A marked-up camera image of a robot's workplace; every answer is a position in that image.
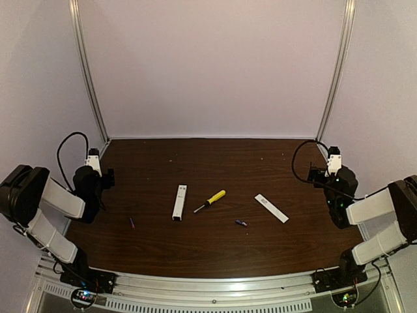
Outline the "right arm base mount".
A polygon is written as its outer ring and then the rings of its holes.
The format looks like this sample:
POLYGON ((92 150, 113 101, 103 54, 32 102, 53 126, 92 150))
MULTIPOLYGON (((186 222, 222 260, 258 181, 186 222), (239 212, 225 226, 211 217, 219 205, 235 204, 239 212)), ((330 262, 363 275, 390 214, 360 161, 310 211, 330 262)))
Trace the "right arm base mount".
POLYGON ((344 310, 361 303, 358 284, 367 280, 365 265, 358 265, 352 250, 341 253, 339 265, 333 269, 318 268, 311 274, 316 293, 336 291, 333 303, 344 310))

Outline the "white battery cover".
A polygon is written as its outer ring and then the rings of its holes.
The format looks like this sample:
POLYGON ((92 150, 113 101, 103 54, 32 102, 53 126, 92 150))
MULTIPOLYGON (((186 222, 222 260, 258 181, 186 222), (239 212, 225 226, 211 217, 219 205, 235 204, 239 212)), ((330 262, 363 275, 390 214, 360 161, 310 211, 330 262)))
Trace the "white battery cover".
POLYGON ((254 199, 259 202, 268 212, 274 215, 283 224, 289 220, 289 217, 281 212, 274 204, 266 199, 262 194, 258 194, 254 199))

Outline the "white remote control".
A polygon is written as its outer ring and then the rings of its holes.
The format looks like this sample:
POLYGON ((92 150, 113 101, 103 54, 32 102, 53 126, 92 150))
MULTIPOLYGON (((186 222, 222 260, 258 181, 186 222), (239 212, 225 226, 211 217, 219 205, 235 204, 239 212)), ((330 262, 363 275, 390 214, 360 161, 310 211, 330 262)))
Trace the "white remote control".
POLYGON ((187 188, 188 188, 187 185, 178 186, 177 195, 176 195, 175 203, 173 207, 173 212, 171 215, 171 218, 174 221, 182 220, 182 213, 184 209, 187 188))

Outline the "yellow handled screwdriver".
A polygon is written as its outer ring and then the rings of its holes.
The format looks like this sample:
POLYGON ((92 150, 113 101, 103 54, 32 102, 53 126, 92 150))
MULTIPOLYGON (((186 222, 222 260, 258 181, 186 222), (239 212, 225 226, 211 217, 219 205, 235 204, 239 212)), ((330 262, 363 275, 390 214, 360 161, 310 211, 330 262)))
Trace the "yellow handled screwdriver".
POLYGON ((197 209, 195 209, 193 211, 193 213, 197 213, 200 210, 202 210, 203 208, 212 205, 214 202, 218 201, 219 199, 221 199, 225 195, 226 195, 226 191, 225 190, 221 190, 221 191, 217 192, 215 195, 213 195, 209 199, 207 199, 206 202, 203 205, 201 205, 200 207, 198 207, 197 209))

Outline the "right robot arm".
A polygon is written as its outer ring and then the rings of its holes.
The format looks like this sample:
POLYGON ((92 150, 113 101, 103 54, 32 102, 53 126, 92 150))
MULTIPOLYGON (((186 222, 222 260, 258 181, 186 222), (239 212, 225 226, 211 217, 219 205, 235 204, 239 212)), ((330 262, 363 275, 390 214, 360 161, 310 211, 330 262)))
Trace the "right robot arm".
POLYGON ((344 251, 339 266, 363 267, 396 250, 416 244, 416 176, 389 183, 386 187, 355 200, 358 181, 354 172, 342 166, 335 173, 312 166, 307 182, 324 191, 330 217, 339 229, 359 225, 393 213, 395 220, 372 238, 344 251))

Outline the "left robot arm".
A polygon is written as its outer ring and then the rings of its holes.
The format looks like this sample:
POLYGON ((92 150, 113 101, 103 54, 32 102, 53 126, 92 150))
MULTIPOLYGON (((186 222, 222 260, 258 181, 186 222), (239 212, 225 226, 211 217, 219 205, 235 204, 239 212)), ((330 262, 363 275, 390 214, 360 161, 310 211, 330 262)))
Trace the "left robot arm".
POLYGON ((71 192, 51 178, 49 169, 20 164, 1 183, 1 214, 65 264, 86 257, 52 225, 41 205, 45 203, 71 220, 91 224, 105 209, 102 193, 115 186, 115 174, 113 169, 100 173, 92 166, 82 166, 73 182, 75 191, 71 192))

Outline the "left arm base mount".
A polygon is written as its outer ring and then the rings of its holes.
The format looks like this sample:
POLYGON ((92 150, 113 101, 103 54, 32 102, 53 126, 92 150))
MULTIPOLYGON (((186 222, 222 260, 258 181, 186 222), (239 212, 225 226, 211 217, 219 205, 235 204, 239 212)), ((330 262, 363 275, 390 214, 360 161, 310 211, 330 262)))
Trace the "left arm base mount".
POLYGON ((113 272, 89 267, 86 252, 79 249, 72 263, 65 263, 59 258, 56 263, 62 268, 60 282, 76 289, 70 294, 72 305, 84 312, 91 308, 100 294, 112 294, 117 275, 113 272))

